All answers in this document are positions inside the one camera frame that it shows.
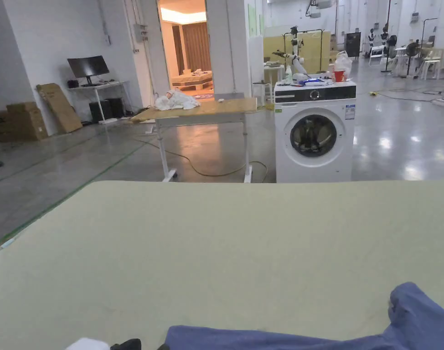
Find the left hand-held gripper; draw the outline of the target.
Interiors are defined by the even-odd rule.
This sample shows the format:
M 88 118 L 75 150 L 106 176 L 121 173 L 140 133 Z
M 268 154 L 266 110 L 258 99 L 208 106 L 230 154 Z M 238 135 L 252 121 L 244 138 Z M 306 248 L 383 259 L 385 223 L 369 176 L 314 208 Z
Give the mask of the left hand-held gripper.
M 101 340 L 81 338 L 69 345 L 67 350 L 141 350 L 141 340 L 134 338 L 126 340 L 120 344 L 109 345 Z M 170 347 L 163 343 L 157 350 L 170 350 Z

